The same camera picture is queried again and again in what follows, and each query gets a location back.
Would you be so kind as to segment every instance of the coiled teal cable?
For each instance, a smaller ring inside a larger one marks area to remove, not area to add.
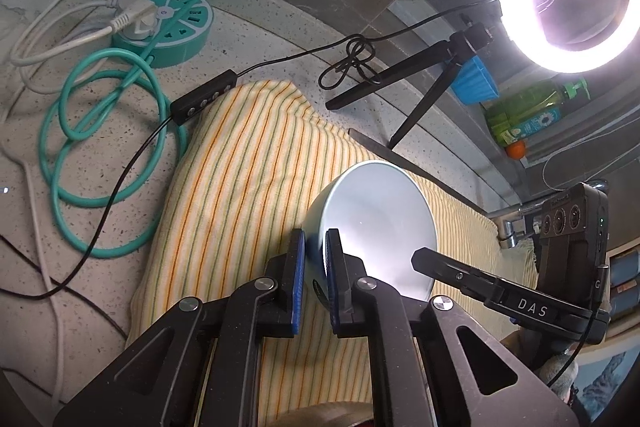
[[[169,114],[169,105],[170,101],[167,97],[162,93],[162,89],[158,83],[158,79],[156,78],[153,70],[150,65],[153,61],[153,57],[151,52],[153,48],[158,44],[159,39],[162,38],[162,35],[167,31],[170,31],[171,28],[175,25],[175,23],[199,0],[190,0],[186,3],[180,10],[178,10],[173,18],[164,26],[162,34],[156,34],[146,48],[142,51],[140,56],[119,48],[107,48],[104,50],[100,50],[98,52],[92,53],[88,57],[84,58],[72,71],[69,73],[69,76],[66,78],[65,84],[63,86],[62,91],[60,92],[60,97],[51,105],[47,114],[45,115],[44,121],[40,128],[40,135],[38,137],[38,156],[40,163],[40,170],[42,171],[42,175],[44,179],[50,186],[50,202],[52,206],[54,220],[56,225],[60,229],[63,237],[73,245],[76,250],[85,252],[88,245],[82,242],[80,239],[76,237],[76,235],[71,232],[69,227],[66,225],[65,219],[62,216],[62,210],[60,209],[60,200],[65,201],[66,203],[72,204],[74,206],[80,206],[83,208],[95,208],[100,206],[105,206],[108,201],[108,197],[101,198],[83,198],[77,196],[75,194],[71,194],[64,188],[60,187],[60,172],[62,171],[63,164],[65,162],[66,156],[73,147],[76,142],[86,140],[89,138],[96,130],[100,128],[100,126],[104,123],[106,118],[110,115],[111,111],[118,103],[122,93],[132,84],[137,84],[144,89],[146,89],[149,93],[151,93],[158,102],[158,117],[159,121],[163,121],[167,115]],[[94,62],[101,60],[105,57],[116,57],[120,58],[132,64],[132,68],[129,71],[123,70],[108,70],[108,71],[99,71],[93,74],[91,77],[86,79],[84,82],[79,83],[77,86],[74,85],[78,76],[89,68]],[[100,102],[95,105],[84,117],[79,121],[76,126],[71,127],[68,124],[66,117],[66,104],[68,102],[69,96],[77,89],[86,86],[91,82],[95,82],[96,80],[101,80],[103,78],[119,78],[121,79],[120,85],[114,89],[106,98],[100,100]],[[53,170],[50,168],[49,163],[47,161],[46,154],[46,141],[47,134],[49,131],[49,126],[55,113],[58,114],[58,121],[60,122],[60,128],[64,132],[67,140],[66,143],[62,146],[60,152],[56,156],[55,162],[53,164]],[[181,127],[177,128],[177,136],[178,136],[178,160],[184,155],[187,146],[187,135]],[[149,162],[145,166],[142,172],[138,175],[138,177],[127,187],[123,188],[115,198],[115,202],[122,201],[125,198],[132,195],[136,190],[138,190],[148,179],[153,172],[154,168],[158,164],[158,161],[162,155],[162,148],[164,147],[164,141],[166,138],[166,130],[162,130],[162,132],[158,135],[158,142],[156,143],[156,148],[154,153],[152,154]],[[139,247],[144,245],[149,239],[151,239],[156,230],[156,226],[158,225],[159,217],[153,220],[153,222],[149,225],[149,227],[143,232],[139,237],[135,238],[130,243],[126,245],[122,245],[116,248],[94,248],[91,255],[93,257],[100,258],[113,258],[120,257],[131,253],[137,250]]]

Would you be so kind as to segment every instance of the blue gripper pad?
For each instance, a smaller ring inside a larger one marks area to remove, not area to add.
[[[335,333],[338,328],[338,282],[335,277],[334,256],[329,241],[329,231],[324,235],[324,251],[326,252],[326,288],[329,293],[329,317],[331,318],[332,330]]]
[[[300,321],[302,319],[302,288],[305,283],[305,233],[298,236],[296,248],[296,274],[293,279],[293,310],[291,312],[291,326],[293,334],[300,333]]]

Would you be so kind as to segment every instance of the tripod leg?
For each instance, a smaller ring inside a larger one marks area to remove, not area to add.
[[[375,140],[370,139],[368,136],[365,136],[355,129],[349,130],[349,136],[356,140],[356,142],[358,142],[364,148],[369,149],[369,151],[371,151],[373,154],[380,156],[383,160],[386,160],[389,163],[393,163],[393,165],[395,165],[396,167],[413,172],[414,174],[418,174],[418,176],[429,180],[433,184],[436,184],[449,196],[451,196],[452,198],[456,198],[460,203],[466,204],[466,206],[472,208],[478,214],[482,214],[483,216],[486,214],[485,211],[477,206],[473,201],[465,198],[462,194],[460,194],[456,190],[453,190],[453,188],[449,187],[449,185],[447,185],[446,183],[441,182],[438,178],[436,178],[436,176],[432,176],[424,169],[420,169],[416,164],[411,163],[408,159],[387,149],[384,145],[382,145],[382,143],[378,143]]]
[[[414,110],[411,111],[411,114],[406,117],[406,120],[402,122],[402,125],[391,137],[389,145],[387,146],[389,149],[393,149],[398,145],[398,142],[411,130],[411,127],[417,124],[420,118],[422,118],[430,107],[436,103],[436,100],[442,96],[442,94],[447,90],[447,87],[449,87],[456,79],[460,69],[461,66],[454,64],[453,62],[450,62],[444,68],[444,71],[440,73],[440,76],[433,83],[433,86],[431,86],[427,91],[427,94],[422,97],[422,100],[418,102],[418,105],[415,106]]]

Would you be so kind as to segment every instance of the orange fruit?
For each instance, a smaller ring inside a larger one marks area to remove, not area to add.
[[[507,153],[507,156],[514,160],[524,158],[527,153],[527,147],[523,140],[518,140],[517,142],[508,145],[504,150]]]

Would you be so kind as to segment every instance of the yellow striped cloth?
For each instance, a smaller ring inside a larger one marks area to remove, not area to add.
[[[181,297],[223,298],[259,277],[268,258],[284,253],[322,188],[350,166],[374,159],[313,110],[291,82],[238,87],[205,114],[178,166],[142,283],[132,300],[129,342]],[[500,273],[494,224],[431,182],[417,182],[433,213],[438,249]],[[512,279],[532,285],[532,268]],[[513,327],[481,303],[436,282],[492,334]],[[338,339],[310,292],[301,334],[267,339],[262,358],[258,424],[288,410],[326,401],[370,401],[364,339]]]

